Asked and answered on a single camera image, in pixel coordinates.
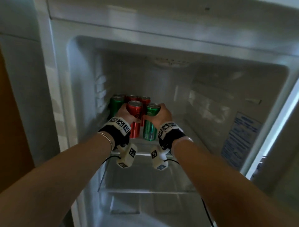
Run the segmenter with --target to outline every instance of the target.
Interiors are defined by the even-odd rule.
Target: forearm
[[[284,226],[292,222],[270,198],[220,157],[187,140],[178,143],[174,151],[219,227]]]
[[[110,151],[97,134],[28,173],[0,194],[1,224],[58,226]]]

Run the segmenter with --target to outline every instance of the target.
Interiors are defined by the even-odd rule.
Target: refrigerator
[[[296,143],[284,153],[276,146],[297,133],[282,130],[299,98],[297,3],[35,0],[35,8],[61,152],[104,125],[113,94],[150,96],[198,146],[270,196],[292,193],[298,207]],[[131,142],[133,165],[110,159],[99,168],[71,207],[74,226],[210,226],[182,168],[153,168],[158,140]]]

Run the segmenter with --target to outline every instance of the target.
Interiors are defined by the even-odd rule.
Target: hand
[[[122,117],[126,122],[128,122],[130,125],[133,122],[140,123],[141,120],[134,117],[133,115],[129,114],[127,111],[127,104],[123,104],[121,108],[118,110],[117,114],[115,115],[116,117]]]
[[[143,118],[153,123],[156,129],[158,129],[164,122],[172,121],[171,112],[166,108],[164,103],[160,104],[161,109],[156,116],[143,115]]]

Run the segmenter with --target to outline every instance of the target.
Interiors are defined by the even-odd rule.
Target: brown wall
[[[31,171],[34,164],[1,50],[0,103],[0,192],[2,192]]]

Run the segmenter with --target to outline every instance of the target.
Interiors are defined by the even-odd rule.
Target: printed instructions label
[[[224,142],[221,156],[240,170],[261,128],[261,123],[237,112],[234,123]]]

